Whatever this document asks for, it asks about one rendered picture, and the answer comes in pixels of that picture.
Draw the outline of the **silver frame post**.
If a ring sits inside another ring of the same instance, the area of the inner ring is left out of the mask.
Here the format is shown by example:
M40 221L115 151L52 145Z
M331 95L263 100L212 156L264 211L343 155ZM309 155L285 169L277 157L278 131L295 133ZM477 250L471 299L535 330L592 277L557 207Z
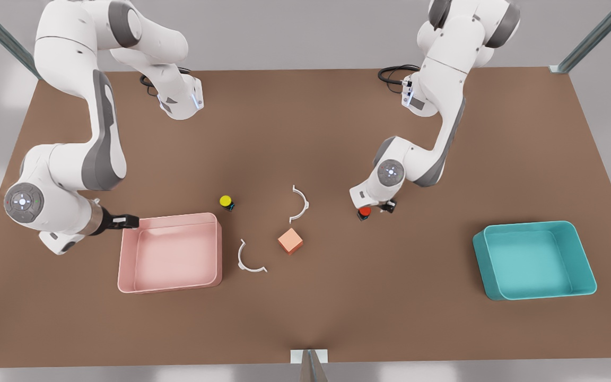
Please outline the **silver frame post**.
M551 73L569 73L611 32L611 11L557 65L548 66Z
M290 363L300 365L299 382L328 382L322 367L328 362L328 350L290 350Z
M0 24L0 44L29 72L36 76L37 79L42 79L41 75L37 72L32 54L2 24Z

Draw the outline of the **pink storage box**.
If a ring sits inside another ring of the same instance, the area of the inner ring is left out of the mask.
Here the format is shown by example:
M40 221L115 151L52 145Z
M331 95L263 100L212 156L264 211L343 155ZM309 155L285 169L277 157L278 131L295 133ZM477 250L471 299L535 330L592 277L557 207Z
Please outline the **pink storage box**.
M222 228L212 213L140 219L122 230L117 288L157 293L222 281Z

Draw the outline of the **blue storage box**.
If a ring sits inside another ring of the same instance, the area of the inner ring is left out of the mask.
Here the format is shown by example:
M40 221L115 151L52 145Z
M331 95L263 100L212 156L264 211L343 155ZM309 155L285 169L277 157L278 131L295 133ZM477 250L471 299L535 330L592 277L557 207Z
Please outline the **blue storage box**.
M472 242L491 300L579 297L597 291L579 233L568 221L489 225Z

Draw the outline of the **orange cube block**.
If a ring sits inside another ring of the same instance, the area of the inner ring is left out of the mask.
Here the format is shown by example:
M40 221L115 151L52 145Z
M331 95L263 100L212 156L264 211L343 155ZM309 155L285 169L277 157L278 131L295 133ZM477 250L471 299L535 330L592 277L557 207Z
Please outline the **orange cube block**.
M303 239L296 230L289 228L278 238L278 243L288 255L292 255L303 245Z

